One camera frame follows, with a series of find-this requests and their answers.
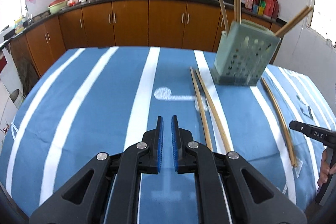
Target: metal screw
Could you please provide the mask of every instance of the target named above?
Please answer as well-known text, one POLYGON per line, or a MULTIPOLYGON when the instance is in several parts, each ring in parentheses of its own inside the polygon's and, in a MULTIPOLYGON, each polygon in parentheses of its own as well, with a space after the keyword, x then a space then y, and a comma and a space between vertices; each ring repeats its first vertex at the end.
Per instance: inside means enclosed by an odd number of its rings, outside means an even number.
POLYGON ((107 159, 107 154, 104 153, 104 152, 100 152, 98 155, 97 155, 97 160, 106 160, 107 159))
POLYGON ((147 147, 147 144, 145 142, 140 142, 136 144, 136 147, 138 149, 145 149, 147 147))
POLYGON ((239 154, 237 152, 231 151, 228 154, 228 157, 232 160, 236 160, 239 158, 239 154))
POLYGON ((192 149, 195 149, 195 148, 198 147, 198 142, 194 142, 194 141, 189 142, 189 143, 188 143, 188 147, 189 147, 189 148, 192 148, 192 149))

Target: triangular cutout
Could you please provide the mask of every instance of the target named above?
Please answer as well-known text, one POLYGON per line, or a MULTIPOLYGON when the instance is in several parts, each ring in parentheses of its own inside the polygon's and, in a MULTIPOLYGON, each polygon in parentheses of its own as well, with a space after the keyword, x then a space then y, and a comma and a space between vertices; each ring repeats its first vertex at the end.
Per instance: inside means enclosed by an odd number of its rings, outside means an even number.
POLYGON ((241 173, 249 187, 251 196, 254 203, 260 204, 265 200, 271 199, 273 193, 265 188, 253 175, 251 175, 246 169, 242 169, 241 173))
POLYGON ((81 204, 93 177, 94 171, 89 170, 80 180, 78 180, 67 192, 62 195, 62 198, 74 204, 81 204))

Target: countertop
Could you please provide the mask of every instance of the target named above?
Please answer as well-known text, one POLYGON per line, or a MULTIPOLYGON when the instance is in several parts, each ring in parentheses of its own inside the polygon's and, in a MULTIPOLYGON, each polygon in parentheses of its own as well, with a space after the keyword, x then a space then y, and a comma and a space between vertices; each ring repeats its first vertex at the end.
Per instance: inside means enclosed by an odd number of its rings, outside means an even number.
MULTIPOLYGON (((13 30, 13 31, 9 32, 7 35, 4 36, 5 41, 2 44, 0 44, 0 50, 2 50, 4 47, 6 47, 6 45, 8 43, 10 43, 13 39, 18 38, 19 36, 21 36, 21 35, 29 32, 31 29, 37 27, 38 25, 44 23, 45 21, 49 20, 52 17, 64 14, 66 12, 69 12, 69 11, 72 11, 72 10, 75 10, 75 9, 83 8, 83 7, 86 7, 86 6, 89 6, 89 5, 95 5, 95 4, 100 4, 100 3, 112 2, 112 1, 118 1, 118 0, 93 0, 93 1, 87 1, 87 2, 84 2, 84 3, 80 3, 80 4, 77 4, 77 5, 72 6, 72 7, 66 7, 66 8, 60 10, 56 14, 52 14, 52 15, 46 16, 46 17, 40 19, 39 21, 31 24, 30 26, 25 27, 23 29, 23 31, 20 32, 20 33, 18 33, 18 34, 14 34, 13 33, 14 30, 13 30)), ((220 6, 218 0, 182 0, 182 1, 192 1, 192 2, 201 3, 201 4, 213 5, 213 6, 218 6, 218 7, 220 6)), ((224 3, 225 3, 225 7, 227 9, 234 9, 234 2, 233 2, 233 0, 224 0, 224 3)), ((241 9, 242 13, 249 14, 249 15, 252 15, 254 17, 258 17, 258 18, 260 18, 262 20, 265 20, 267 22, 270 22, 270 23, 277 23, 280 26, 283 26, 283 25, 286 24, 285 21, 283 21, 283 20, 281 20, 279 18, 277 20, 268 19, 266 17, 256 15, 255 13, 252 13, 249 10, 246 10, 244 8, 244 4, 242 4, 241 6, 242 6, 242 9, 241 9)))

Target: plastic bowl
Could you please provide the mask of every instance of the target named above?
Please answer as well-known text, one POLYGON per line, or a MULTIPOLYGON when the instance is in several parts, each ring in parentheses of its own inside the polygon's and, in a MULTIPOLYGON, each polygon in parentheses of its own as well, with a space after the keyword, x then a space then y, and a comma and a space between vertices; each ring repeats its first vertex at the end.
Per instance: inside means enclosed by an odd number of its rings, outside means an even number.
POLYGON ((67 6, 67 2, 68 1, 62 1, 60 3, 54 4, 52 6, 49 7, 49 11, 51 14, 56 14, 60 9, 62 9, 63 7, 67 6))

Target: table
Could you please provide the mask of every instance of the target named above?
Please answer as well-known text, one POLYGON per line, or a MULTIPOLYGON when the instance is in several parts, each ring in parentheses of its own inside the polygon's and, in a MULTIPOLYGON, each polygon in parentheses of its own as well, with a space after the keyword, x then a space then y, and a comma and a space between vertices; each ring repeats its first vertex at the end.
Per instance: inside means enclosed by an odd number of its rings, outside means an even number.
MULTIPOLYGON (((304 210, 316 195, 322 144, 291 130, 298 161, 292 168, 260 81, 256 87, 214 85, 209 71, 214 59, 212 52, 157 47, 67 51, 34 86, 11 124, 0 155, 1 183, 30 216, 97 153, 122 152, 162 116, 162 170, 142 176, 139 222, 198 223, 194 177, 174 171, 170 126, 177 115, 179 126, 205 144, 192 66, 200 70, 234 150, 304 210)), ((269 65, 263 77, 287 124, 301 120, 336 129, 334 114, 307 76, 269 65)), ((225 153, 206 103, 204 108, 214 151, 225 153)))

